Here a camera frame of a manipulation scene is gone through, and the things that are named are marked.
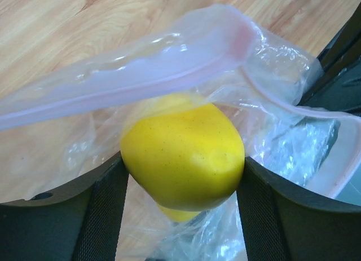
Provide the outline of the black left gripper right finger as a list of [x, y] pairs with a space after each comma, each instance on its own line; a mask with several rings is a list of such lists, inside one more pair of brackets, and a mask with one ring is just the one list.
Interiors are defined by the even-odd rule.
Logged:
[[236, 193], [248, 260], [360, 260], [360, 206], [302, 188], [250, 157]]

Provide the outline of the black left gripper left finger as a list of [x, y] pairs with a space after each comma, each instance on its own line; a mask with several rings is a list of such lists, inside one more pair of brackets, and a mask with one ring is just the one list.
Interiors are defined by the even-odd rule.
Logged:
[[1, 260], [115, 260], [128, 177], [117, 153], [30, 200], [1, 204]]

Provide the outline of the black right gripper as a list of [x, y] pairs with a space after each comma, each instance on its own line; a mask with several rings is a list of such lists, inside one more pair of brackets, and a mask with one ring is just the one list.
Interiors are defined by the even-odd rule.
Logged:
[[360, 10], [318, 55], [323, 73], [299, 106], [360, 114]]

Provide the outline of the clear polka dot zip bag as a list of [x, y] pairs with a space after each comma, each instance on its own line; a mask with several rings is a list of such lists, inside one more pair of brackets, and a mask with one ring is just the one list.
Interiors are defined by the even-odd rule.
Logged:
[[360, 10], [313, 57], [216, 4], [1, 99], [1, 259], [117, 258], [360, 259]]

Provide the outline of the yellow fake pear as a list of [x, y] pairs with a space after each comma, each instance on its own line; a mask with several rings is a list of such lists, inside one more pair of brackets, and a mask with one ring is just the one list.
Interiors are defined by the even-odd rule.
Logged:
[[123, 162], [172, 221], [186, 222], [236, 191], [245, 162], [242, 139], [214, 104], [186, 94], [140, 103], [125, 127]]

